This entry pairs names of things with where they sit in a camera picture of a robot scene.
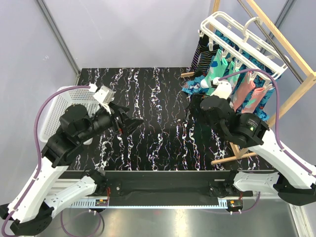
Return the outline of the black striped sock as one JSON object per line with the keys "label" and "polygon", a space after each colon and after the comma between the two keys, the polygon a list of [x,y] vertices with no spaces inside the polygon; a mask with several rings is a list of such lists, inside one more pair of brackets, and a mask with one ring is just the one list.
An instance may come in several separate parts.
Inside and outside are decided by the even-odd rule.
{"label": "black striped sock", "polygon": [[210,50],[208,44],[209,37],[207,35],[199,38],[191,63],[191,68],[194,71],[193,77],[200,77],[207,71],[212,57],[216,55],[219,49],[219,45],[214,44]]}

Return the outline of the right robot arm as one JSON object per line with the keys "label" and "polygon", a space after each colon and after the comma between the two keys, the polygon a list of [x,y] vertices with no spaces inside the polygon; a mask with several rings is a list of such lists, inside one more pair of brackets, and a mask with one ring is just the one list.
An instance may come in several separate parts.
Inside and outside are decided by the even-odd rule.
{"label": "right robot arm", "polygon": [[210,125],[219,136],[247,148],[271,164],[273,173],[231,171],[221,183],[213,185],[217,197],[243,192],[277,194],[283,201],[303,206],[316,200],[316,167],[303,160],[277,140],[276,132],[252,113],[237,114],[228,99],[194,94],[189,104],[191,115]]}

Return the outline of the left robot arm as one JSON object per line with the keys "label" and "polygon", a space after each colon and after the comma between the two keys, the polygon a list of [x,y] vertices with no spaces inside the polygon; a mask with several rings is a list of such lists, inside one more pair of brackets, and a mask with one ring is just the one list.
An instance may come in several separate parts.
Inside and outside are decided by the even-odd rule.
{"label": "left robot arm", "polygon": [[127,107],[111,103],[110,108],[112,113],[100,108],[90,117],[85,106],[72,105],[59,118],[60,126],[42,149],[41,164],[20,194],[11,203],[0,207],[0,216],[4,221],[12,222],[10,229],[15,237],[36,236],[74,202],[109,191],[105,173],[90,170],[75,184],[49,195],[58,178],[83,152],[86,141],[108,129],[129,136],[144,122],[140,118],[130,118]]}

